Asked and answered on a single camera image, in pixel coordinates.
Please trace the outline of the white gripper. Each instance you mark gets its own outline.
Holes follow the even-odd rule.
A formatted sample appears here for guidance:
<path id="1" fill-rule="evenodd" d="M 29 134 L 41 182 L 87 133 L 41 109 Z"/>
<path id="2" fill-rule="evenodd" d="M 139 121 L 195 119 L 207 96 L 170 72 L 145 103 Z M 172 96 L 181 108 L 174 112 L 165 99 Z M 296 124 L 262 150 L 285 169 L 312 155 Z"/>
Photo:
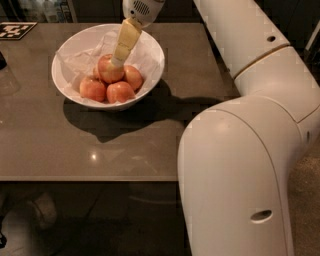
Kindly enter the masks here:
<path id="1" fill-rule="evenodd" d="M 111 58 L 116 67 L 124 65 L 138 42 L 142 27 L 152 24 L 164 6 L 165 0 L 123 0 L 123 20 Z"/>

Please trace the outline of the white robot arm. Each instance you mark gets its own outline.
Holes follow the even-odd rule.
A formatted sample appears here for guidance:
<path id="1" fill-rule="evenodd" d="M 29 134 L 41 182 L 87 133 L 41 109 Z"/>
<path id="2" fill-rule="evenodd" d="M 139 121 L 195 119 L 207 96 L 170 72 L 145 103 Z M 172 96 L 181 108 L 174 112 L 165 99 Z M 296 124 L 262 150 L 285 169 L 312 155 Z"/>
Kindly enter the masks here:
<path id="1" fill-rule="evenodd" d="M 192 256 L 294 256 L 287 183 L 319 135 L 320 88 L 255 0 L 193 1 L 240 95 L 180 140 Z"/>

